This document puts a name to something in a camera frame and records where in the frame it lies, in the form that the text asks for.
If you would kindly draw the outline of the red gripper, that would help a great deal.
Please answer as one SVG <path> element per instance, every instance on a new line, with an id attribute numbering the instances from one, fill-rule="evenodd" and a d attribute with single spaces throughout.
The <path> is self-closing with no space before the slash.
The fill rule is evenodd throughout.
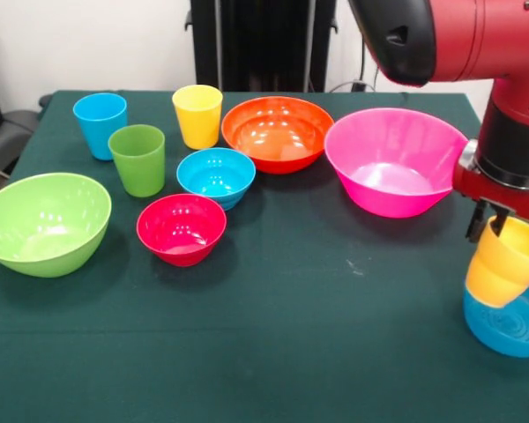
<path id="1" fill-rule="evenodd" d="M 478 241 L 486 225 L 484 212 L 486 201 L 498 204 L 508 209 L 521 219 L 529 220 L 529 190 L 514 189 L 503 186 L 477 170 L 469 170 L 461 165 L 456 165 L 452 177 L 453 188 L 465 197 L 476 202 L 466 230 L 466 238 L 469 241 Z M 494 234 L 500 234 L 509 212 L 498 210 L 491 222 L 491 230 Z"/>

